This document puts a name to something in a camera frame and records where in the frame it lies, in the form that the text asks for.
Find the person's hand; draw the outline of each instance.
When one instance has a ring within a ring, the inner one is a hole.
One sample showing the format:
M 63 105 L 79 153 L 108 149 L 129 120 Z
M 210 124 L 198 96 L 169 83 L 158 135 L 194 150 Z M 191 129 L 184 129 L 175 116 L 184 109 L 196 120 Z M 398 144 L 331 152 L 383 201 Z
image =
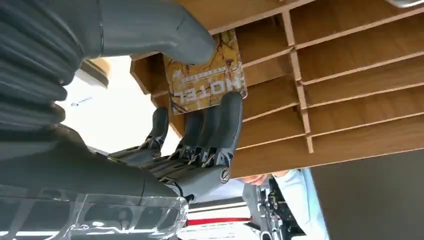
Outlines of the person's hand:
M 260 174 L 260 175 L 254 175 L 254 176 L 245 176 L 242 178 L 243 182 L 247 184 L 252 185 L 262 185 L 262 183 L 267 179 L 268 174 Z
M 286 175 L 288 171 L 289 170 L 275 171 L 272 173 L 272 175 L 274 175 L 275 177 L 282 177 Z M 253 176 L 245 176 L 242 178 L 242 180 L 243 182 L 247 184 L 259 186 L 259 185 L 262 185 L 262 183 L 264 183 L 267 177 L 268 177 L 268 174 L 259 174 L 259 175 L 253 175 Z

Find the person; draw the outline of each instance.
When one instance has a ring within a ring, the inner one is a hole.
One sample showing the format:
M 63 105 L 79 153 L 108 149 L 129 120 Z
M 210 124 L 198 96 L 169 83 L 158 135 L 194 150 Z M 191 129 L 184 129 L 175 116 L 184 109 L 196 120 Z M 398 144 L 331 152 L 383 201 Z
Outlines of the person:
M 308 239 L 329 240 L 329 234 L 315 190 L 311 170 L 309 168 L 292 169 L 277 171 L 271 174 L 274 176 L 297 224 L 304 231 Z M 255 199 L 252 195 L 256 192 L 256 187 L 264 184 L 268 177 L 268 174 L 260 174 L 246 176 L 242 179 L 246 183 L 243 198 L 245 200 L 250 199 L 247 200 L 248 205 L 249 201 L 251 202 Z M 253 219 L 255 219 L 255 213 L 251 214 Z

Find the gray robotic arm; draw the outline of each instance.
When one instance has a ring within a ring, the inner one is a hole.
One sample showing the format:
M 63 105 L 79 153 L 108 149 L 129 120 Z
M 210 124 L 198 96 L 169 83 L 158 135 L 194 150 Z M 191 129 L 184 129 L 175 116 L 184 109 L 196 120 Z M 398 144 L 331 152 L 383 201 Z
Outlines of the gray robotic arm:
M 101 219 L 113 220 L 121 228 L 129 226 L 135 232 L 146 225 L 165 228 L 175 222 L 172 211 L 156 221 L 154 208 L 128 210 L 149 206 L 145 203 L 149 197 L 178 199 L 178 194 L 164 184 L 163 177 L 158 179 L 158 174 L 162 176 L 169 168 L 134 167 L 118 163 L 112 156 L 90 152 L 78 133 L 59 124 L 65 113 L 54 102 L 66 98 L 63 86 L 72 81 L 84 59 L 156 51 L 186 64 L 200 64 L 209 60 L 215 50 L 209 33 L 172 0 L 1 0 L 0 28 L 0 238 L 20 240 L 20 232 L 42 229 L 60 230 L 60 234 L 48 238 L 60 239 L 65 236 L 61 226 L 74 217 L 94 223 L 95 218 L 90 216 L 100 215 Z M 234 119 L 239 119 L 240 96 L 229 96 L 224 99 L 230 99 L 226 101 L 235 110 Z M 163 110 L 159 110 L 155 123 L 163 116 Z M 217 140 L 204 141 L 207 144 L 198 148 L 196 141 L 183 138 L 178 154 L 166 159 L 185 161 L 185 156 L 196 149 L 194 161 L 190 158 L 190 164 L 184 163 L 190 171 L 227 168 L 240 133 L 240 127 L 235 127 L 227 131 L 232 126 L 218 125 L 232 137 L 232 141 L 223 138 L 223 144 L 214 137 Z M 134 163 L 141 158 L 152 163 L 159 156 L 166 130 L 155 127 L 145 144 L 127 151 L 120 161 Z M 183 184 L 185 178 L 175 179 L 181 179 L 181 185 L 189 191 L 190 186 Z M 128 198 L 121 202 L 119 196 Z M 39 204 L 39 198 L 58 205 L 48 208 Z M 110 201 L 127 207 L 117 210 L 106 204 Z M 72 209 L 81 203 L 90 207 L 73 216 Z M 184 203 L 177 202 L 175 206 L 184 208 Z M 102 239 L 107 238 L 137 236 L 102 235 Z

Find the robotic hand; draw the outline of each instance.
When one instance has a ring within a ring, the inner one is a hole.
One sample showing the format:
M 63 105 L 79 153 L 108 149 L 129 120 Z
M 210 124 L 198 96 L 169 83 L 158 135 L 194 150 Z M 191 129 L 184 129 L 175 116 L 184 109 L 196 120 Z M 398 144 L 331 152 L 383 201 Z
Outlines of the robotic hand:
M 143 169 L 188 201 L 206 195 L 230 179 L 230 162 L 242 127 L 242 98 L 227 93 L 219 106 L 186 115 L 185 134 L 175 152 L 161 157 L 168 130 L 168 112 L 158 108 L 153 129 L 141 146 L 108 156 L 110 160 Z
M 103 156 L 60 125 L 65 113 L 54 104 L 66 98 L 63 86 L 84 59 L 155 51 L 186 64 L 207 62 L 214 40 L 182 6 L 2 0 L 0 16 L 0 239 L 167 238 L 187 217 L 179 196 L 195 199 L 227 181 L 241 126 L 238 93 L 208 110 L 203 127 L 200 114 L 191 114 L 169 157 L 159 157 L 163 109 L 145 144 Z M 218 124 L 209 115 L 219 116 Z

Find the red stripe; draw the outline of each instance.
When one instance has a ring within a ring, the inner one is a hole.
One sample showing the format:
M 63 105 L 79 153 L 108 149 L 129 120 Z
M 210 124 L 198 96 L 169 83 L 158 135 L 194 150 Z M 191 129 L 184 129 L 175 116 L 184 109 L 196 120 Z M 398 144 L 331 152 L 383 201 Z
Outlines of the red stripe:
M 227 218 L 207 218 L 207 219 L 192 219 L 188 220 L 189 226 L 203 225 L 203 224 L 217 224 L 229 222 L 250 222 L 251 218 L 247 217 L 227 217 Z

